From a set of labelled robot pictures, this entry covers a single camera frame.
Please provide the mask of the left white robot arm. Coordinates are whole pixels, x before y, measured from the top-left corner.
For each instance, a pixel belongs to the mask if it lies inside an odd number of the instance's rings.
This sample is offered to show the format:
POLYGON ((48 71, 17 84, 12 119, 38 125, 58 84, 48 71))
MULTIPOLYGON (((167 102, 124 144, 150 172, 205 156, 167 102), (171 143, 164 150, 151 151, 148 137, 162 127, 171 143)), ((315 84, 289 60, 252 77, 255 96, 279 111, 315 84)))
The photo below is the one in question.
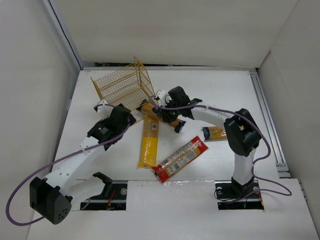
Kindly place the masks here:
POLYGON ((29 184, 30 206, 52 224, 61 223, 72 205, 95 196, 107 197, 113 181, 101 172, 76 183, 91 163, 122 138, 136 119, 123 104, 110 106, 105 119, 98 121, 79 146, 79 153, 67 158, 44 178, 35 177, 29 184))

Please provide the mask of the yellow spaghetti bag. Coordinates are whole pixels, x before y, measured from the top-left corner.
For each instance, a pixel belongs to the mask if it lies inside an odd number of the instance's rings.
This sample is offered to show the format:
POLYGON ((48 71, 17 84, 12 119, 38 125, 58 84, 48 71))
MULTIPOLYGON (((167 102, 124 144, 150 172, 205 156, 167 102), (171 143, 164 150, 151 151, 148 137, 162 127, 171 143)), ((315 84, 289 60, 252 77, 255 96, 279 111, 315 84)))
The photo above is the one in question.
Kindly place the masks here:
POLYGON ((156 166, 159 137, 159 121, 145 115, 138 168, 152 168, 156 166))

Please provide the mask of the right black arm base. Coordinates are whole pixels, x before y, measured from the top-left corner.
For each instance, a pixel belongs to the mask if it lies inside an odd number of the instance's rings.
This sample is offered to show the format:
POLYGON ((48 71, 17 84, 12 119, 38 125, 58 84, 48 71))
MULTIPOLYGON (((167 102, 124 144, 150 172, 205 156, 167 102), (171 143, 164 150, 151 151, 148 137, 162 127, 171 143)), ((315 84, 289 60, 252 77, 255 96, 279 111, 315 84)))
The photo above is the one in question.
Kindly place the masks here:
POLYGON ((264 210, 264 204, 261 194, 253 193, 259 188, 257 181, 245 190, 245 192, 237 192, 233 189, 231 181, 216 181, 214 196, 217 199, 217 207, 219 210, 264 210))

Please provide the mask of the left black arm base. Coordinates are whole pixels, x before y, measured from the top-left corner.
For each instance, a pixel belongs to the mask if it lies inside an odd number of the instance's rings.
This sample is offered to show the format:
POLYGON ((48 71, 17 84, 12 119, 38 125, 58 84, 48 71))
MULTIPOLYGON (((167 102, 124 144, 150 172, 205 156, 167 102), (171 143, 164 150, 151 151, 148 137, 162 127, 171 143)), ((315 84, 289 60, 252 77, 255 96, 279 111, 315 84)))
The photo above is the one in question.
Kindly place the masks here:
POLYGON ((116 180, 108 195, 100 195, 80 203, 81 211, 125 211, 127 205, 128 181, 116 180))

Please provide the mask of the red white spaghetti bag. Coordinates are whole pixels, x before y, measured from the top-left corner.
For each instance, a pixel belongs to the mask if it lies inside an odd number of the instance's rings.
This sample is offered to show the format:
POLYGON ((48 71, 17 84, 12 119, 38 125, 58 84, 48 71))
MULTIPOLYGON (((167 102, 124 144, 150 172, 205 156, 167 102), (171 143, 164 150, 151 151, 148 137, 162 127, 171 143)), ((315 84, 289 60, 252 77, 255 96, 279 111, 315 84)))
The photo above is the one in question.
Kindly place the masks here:
POLYGON ((151 169, 161 183, 164 183, 208 149, 209 147, 200 139, 200 137, 195 136, 151 169))

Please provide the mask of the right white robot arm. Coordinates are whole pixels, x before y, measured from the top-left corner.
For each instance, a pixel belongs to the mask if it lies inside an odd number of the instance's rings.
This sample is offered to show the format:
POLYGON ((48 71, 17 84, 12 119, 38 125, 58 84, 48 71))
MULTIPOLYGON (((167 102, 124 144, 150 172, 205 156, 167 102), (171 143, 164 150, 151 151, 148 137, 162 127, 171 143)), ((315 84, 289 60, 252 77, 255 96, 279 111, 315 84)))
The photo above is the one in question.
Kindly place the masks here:
POLYGON ((231 188, 238 197, 249 191, 254 182, 252 165, 261 135, 247 109, 242 108, 236 112, 218 110, 213 106, 205 105, 201 99, 190 99, 180 86, 169 91, 158 90, 155 100, 160 103, 158 108, 164 122, 172 123, 181 115, 223 129, 228 145, 234 152, 231 188))

